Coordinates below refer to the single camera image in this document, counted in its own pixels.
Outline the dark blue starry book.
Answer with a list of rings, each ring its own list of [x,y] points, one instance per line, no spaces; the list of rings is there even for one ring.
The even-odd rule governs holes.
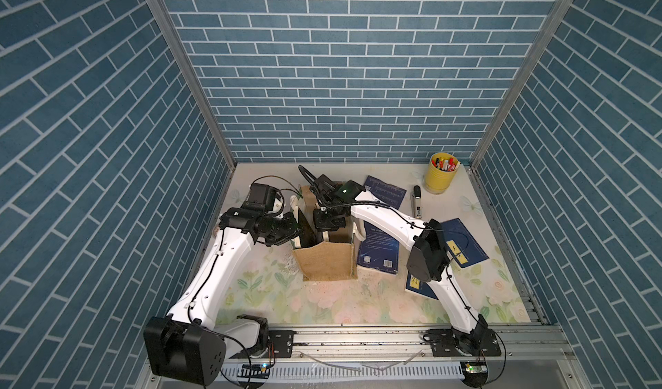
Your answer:
[[[365,180],[365,187],[380,201],[396,209],[400,208],[406,194],[403,188],[387,184],[372,176],[368,176]],[[367,239],[360,244],[358,266],[396,275],[400,243],[373,225],[365,223],[364,228]]]

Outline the navy blue book yellow label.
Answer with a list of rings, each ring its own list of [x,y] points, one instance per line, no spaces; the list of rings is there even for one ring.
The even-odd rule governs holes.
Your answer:
[[[459,218],[441,223],[441,228],[444,231],[448,247],[457,257],[460,268],[469,268],[489,259],[489,256]],[[405,290],[428,299],[437,300],[430,286],[410,273],[407,274]]]

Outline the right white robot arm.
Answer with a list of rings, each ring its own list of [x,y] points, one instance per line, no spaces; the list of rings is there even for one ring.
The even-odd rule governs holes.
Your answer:
[[[469,304],[454,279],[452,253],[440,222],[423,221],[398,211],[353,180],[334,182],[324,174],[313,175],[302,165],[298,170],[317,201],[312,217],[318,231],[339,230],[346,226],[348,217],[382,230],[410,250],[407,270],[427,283],[445,308],[458,350],[480,356],[489,342],[497,340],[484,316]]]

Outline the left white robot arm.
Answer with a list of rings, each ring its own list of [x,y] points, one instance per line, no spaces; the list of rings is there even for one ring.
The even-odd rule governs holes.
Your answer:
[[[234,273],[258,243],[281,245],[301,233],[284,195],[253,183],[240,207],[220,216],[210,252],[183,295],[163,317],[151,318],[143,337],[154,375],[207,387],[232,356],[250,360],[268,349],[265,318],[239,316],[217,331],[217,315]]]

